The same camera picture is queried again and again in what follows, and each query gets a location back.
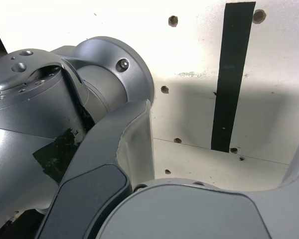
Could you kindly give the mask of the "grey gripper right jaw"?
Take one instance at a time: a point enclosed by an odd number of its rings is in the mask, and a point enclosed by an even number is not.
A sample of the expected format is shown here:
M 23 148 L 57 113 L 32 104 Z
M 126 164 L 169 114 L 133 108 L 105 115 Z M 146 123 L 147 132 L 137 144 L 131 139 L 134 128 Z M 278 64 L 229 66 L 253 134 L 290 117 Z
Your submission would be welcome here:
M 156 184 L 123 200 L 96 237 L 299 239 L 299 147 L 278 188 L 234 192 L 195 184 Z

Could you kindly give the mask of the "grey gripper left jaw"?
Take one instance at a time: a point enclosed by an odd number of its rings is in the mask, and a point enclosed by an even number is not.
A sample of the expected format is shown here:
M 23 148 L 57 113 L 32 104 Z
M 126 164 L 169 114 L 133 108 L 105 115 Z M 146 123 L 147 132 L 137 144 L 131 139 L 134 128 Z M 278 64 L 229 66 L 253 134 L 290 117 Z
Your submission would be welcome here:
M 127 102 L 100 120 L 78 147 L 37 237 L 91 239 L 133 189 L 154 179 L 151 104 Z

